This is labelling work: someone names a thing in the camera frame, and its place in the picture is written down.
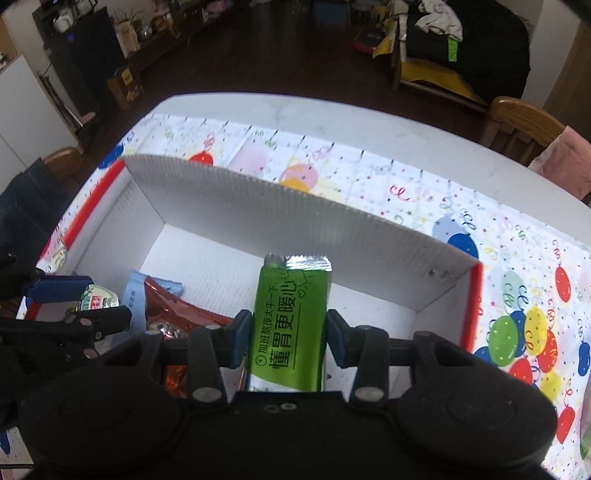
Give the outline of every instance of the blue balloon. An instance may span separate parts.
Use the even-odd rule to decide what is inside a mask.
[[[116,145],[115,148],[111,150],[99,164],[99,169],[104,170],[105,168],[110,167],[115,162],[115,160],[117,160],[123,154],[124,149],[125,148],[123,145]]]
[[[525,313],[522,310],[516,310],[511,313],[511,318],[514,320],[515,324],[517,325],[517,334],[519,335],[519,339],[517,341],[517,350],[515,350],[515,358],[519,358],[521,355],[525,353]]]
[[[466,231],[459,223],[448,216],[441,217],[433,225],[432,237],[440,242],[447,243],[447,241],[456,233],[466,233]]]
[[[589,371],[589,365],[591,364],[591,356],[589,355],[591,348],[587,342],[581,343],[579,347],[579,375],[584,377]]]
[[[480,360],[484,360],[488,364],[491,364],[491,365],[495,364],[492,361],[491,353],[488,351],[487,346],[480,347],[476,352],[474,352],[474,356],[477,356]]]
[[[470,238],[470,235],[456,233],[450,237],[447,243],[478,259],[478,249],[472,238]]]
[[[0,448],[6,455],[10,455],[10,441],[6,432],[0,432]]]

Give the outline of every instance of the pink cloth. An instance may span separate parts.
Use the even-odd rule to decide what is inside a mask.
[[[591,144],[570,127],[529,168],[579,200],[591,192]]]

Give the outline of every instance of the white cabinet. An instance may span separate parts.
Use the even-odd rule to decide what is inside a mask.
[[[0,73],[0,137],[26,166],[78,145],[23,56]]]
[[[0,192],[3,192],[10,181],[26,168],[25,164],[0,137]]]

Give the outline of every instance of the red balloon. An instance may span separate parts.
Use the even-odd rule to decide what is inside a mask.
[[[213,165],[213,157],[207,152],[199,152],[197,155],[193,155],[189,158],[189,161],[205,163],[205,165]]]
[[[558,360],[558,344],[556,344],[556,337],[552,330],[548,330],[546,346],[537,358],[540,370],[545,374],[552,370],[556,365],[556,360]]]
[[[531,365],[527,361],[527,358],[520,358],[517,360],[509,370],[509,375],[519,378],[519,380],[527,383],[528,385],[532,385],[534,383]]]
[[[564,443],[569,436],[570,428],[574,422],[574,410],[572,407],[566,407],[558,417],[558,428],[556,429],[556,438],[560,443]]]
[[[558,296],[563,302],[568,302],[570,300],[570,280],[564,268],[558,267],[556,269],[554,278],[556,280],[556,290],[558,290]]]

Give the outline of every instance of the yellow cloth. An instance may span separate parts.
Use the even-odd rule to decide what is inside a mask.
[[[449,70],[428,60],[407,59],[402,63],[402,80],[429,82],[444,90],[486,105],[458,72]]]

